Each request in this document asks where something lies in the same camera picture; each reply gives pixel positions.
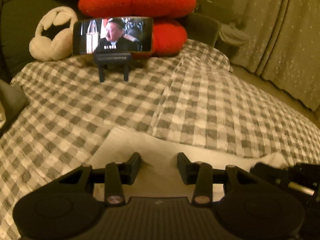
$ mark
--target gingham fabric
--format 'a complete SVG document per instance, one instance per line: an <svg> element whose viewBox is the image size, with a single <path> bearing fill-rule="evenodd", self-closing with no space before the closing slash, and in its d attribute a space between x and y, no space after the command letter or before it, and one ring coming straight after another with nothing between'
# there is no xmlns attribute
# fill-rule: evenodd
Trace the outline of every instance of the gingham fabric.
<svg viewBox="0 0 320 240"><path fill-rule="evenodd" d="M77 57L32 62L13 79L30 100L0 139L0 238L16 240L15 203L95 153L115 125L163 140L252 158L281 152L319 163L320 130L230 72L225 55L188 41L172 58L98 70Z"/></svg>

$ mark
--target earmuff pad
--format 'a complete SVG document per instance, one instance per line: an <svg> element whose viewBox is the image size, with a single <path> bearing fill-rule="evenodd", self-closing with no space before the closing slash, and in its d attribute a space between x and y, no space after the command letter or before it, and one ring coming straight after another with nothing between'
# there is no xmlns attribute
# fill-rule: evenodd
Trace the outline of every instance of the earmuff pad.
<svg viewBox="0 0 320 240"><path fill-rule="evenodd" d="M49 49L52 41L45 36L36 36L29 43L29 51L32 57L40 61L51 61Z"/></svg>
<svg viewBox="0 0 320 240"><path fill-rule="evenodd" d="M61 60L72 54L72 29L60 31L52 40L49 53L53 60Z"/></svg>

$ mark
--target knitted red cushion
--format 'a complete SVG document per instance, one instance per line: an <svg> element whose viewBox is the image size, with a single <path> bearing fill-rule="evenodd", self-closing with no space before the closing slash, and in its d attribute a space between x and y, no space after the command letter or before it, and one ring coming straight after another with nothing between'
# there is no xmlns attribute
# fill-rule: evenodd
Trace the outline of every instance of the knitted red cushion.
<svg viewBox="0 0 320 240"><path fill-rule="evenodd" d="M80 11L91 17L146 16L178 18L190 14L196 0L79 0Z"/></svg>
<svg viewBox="0 0 320 240"><path fill-rule="evenodd" d="M133 58L163 57L179 53L187 40L187 32L183 26L172 19L154 19L153 53L133 54Z"/></svg>

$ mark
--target black jacket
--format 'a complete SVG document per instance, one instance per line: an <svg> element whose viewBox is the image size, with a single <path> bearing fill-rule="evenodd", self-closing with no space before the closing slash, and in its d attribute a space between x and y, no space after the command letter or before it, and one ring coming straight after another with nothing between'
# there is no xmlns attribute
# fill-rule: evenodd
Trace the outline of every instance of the black jacket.
<svg viewBox="0 0 320 240"><path fill-rule="evenodd" d="M103 38L99 41L96 48L97 52L126 52L126 51L137 51L138 44L121 37L116 43L116 49L110 48L111 42Z"/></svg>

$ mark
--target white sheet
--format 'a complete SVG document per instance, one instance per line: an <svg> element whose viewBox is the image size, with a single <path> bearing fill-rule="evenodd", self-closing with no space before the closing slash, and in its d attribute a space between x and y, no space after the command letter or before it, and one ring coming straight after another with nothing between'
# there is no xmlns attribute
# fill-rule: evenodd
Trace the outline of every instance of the white sheet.
<svg viewBox="0 0 320 240"><path fill-rule="evenodd" d="M227 153L162 141L122 127L112 129L89 164L94 169L104 168L107 163L127 161L134 152L139 152L143 161L135 183L131 186L123 185L127 200L130 196L186 196L191 199L195 186L186 186L182 182L176 164L179 152L184 152L191 162L206 162L216 169L225 169L225 166L233 164L249 171L257 162L278 168L288 166L280 153L259 159L244 159ZM98 200L103 200L103 189L102 184L95 187L93 195ZM222 185L214 185L213 201L218 201L223 196Z"/></svg>

